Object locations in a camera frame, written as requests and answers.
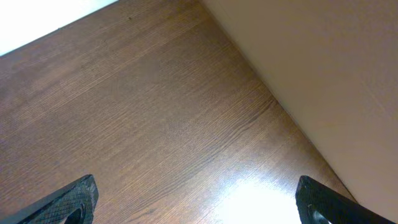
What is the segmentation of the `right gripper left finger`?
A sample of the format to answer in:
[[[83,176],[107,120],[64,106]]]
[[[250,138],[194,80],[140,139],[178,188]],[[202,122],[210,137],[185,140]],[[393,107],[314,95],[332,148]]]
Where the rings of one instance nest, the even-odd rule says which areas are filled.
[[[1,220],[2,224],[92,224],[99,192],[92,174],[71,182],[50,195]]]

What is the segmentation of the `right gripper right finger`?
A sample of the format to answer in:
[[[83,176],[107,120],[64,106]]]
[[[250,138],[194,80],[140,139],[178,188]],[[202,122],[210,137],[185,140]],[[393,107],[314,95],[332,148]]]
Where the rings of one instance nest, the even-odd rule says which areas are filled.
[[[295,199],[304,224],[394,224],[307,175],[299,178]]]

